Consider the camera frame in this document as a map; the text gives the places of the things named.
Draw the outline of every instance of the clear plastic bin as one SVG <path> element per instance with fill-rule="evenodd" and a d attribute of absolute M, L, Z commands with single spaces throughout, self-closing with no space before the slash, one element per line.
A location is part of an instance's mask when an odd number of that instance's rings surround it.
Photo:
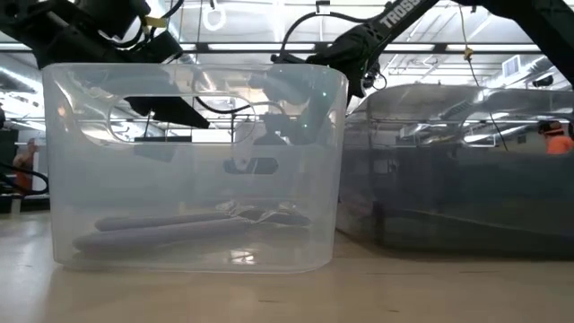
<path fill-rule="evenodd" d="M 342 74 L 315 65 L 92 64 L 43 73 L 57 262 L 292 273 L 330 261 Z M 241 98 L 255 108 L 230 122 L 229 143 L 127 142 L 112 128 L 118 115 L 142 118 L 124 98 L 191 104 L 194 95 Z"/>
<path fill-rule="evenodd" d="M 573 92 L 402 85 L 347 119 L 336 227 L 386 247 L 574 256 Z"/>

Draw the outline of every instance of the ceiling light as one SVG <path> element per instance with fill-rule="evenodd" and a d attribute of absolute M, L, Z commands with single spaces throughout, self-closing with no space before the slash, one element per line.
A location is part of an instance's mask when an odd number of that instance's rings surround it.
<path fill-rule="evenodd" d="M 24 127 L 30 127 L 32 129 L 36 129 L 36 130 L 40 130 L 40 131 L 46 131 L 46 126 L 38 123 L 38 122 L 17 122 L 17 121 L 12 121 L 13 124 L 18 125 L 18 126 L 24 126 Z"/>
<path fill-rule="evenodd" d="M 29 85 L 36 92 L 33 95 L 36 95 L 36 96 L 39 95 L 41 97 L 41 95 L 42 95 L 41 93 L 44 90 L 44 87 L 42 86 L 42 82 L 38 82 L 37 80 L 31 79 L 28 76 L 15 73 L 15 72 L 13 72 L 7 68 L 1 67 L 1 66 L 0 66 L 0 71 L 2 71 L 2 73 L 4 73 L 4 74 L 8 74 L 10 77 L 15 78 L 16 80 L 18 80 L 24 84 Z"/>
<path fill-rule="evenodd" d="M 468 47 L 475 52 L 480 51 L 525 51 L 525 52 L 540 52 L 540 48 L 535 44 L 468 44 Z M 447 45 L 447 51 L 464 51 L 465 44 L 451 44 Z"/>
<path fill-rule="evenodd" d="M 196 44 L 179 44 L 183 50 L 196 50 Z"/>
<path fill-rule="evenodd" d="M 508 112 L 492 113 L 491 118 L 493 118 L 493 119 L 504 118 L 504 117 L 507 117 L 508 115 L 509 115 Z"/>
<path fill-rule="evenodd" d="M 513 134 L 515 132 L 517 132 L 518 130 L 524 129 L 524 126 L 521 127 L 512 127 L 510 129 L 506 129 L 506 130 L 502 130 L 500 131 L 500 135 L 510 135 Z"/>
<path fill-rule="evenodd" d="M 280 50 L 281 44 L 262 43 L 262 44 L 209 44 L 207 47 L 211 50 Z M 286 50 L 313 50 L 315 44 L 287 44 Z"/>
<path fill-rule="evenodd" d="M 483 140 L 485 138 L 488 138 L 490 136 L 491 135 L 466 135 L 465 136 L 465 142 L 473 143 L 473 142 L 477 142 L 477 141 Z"/>
<path fill-rule="evenodd" d="M 0 50 L 30 50 L 30 48 L 21 43 L 1 43 Z"/>
<path fill-rule="evenodd" d="M 385 51 L 428 51 L 433 50 L 432 44 L 388 44 Z"/>

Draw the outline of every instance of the black robotic arm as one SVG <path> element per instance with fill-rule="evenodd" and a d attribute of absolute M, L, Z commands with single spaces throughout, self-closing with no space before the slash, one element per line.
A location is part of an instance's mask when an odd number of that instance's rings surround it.
<path fill-rule="evenodd" d="M 161 21 L 148 17 L 150 11 L 145 0 L 3 0 L 0 31 L 31 48 L 40 69 L 53 63 L 164 63 L 180 57 L 183 50 L 169 32 L 155 36 L 155 27 L 149 28 Z M 124 38 L 136 19 L 141 27 L 133 40 L 113 40 Z M 179 97 L 126 100 L 142 116 L 154 111 L 155 120 L 209 127 Z"/>
<path fill-rule="evenodd" d="M 272 57 L 275 63 L 327 65 L 349 79 L 349 98 L 362 98 L 362 80 L 385 47 L 421 18 L 439 0 L 396 0 L 383 13 L 339 36 L 324 51 L 302 61 L 283 51 Z M 491 13 L 515 21 L 574 83 L 574 12 L 563 0 L 454 0 L 461 5 L 483 6 Z"/>

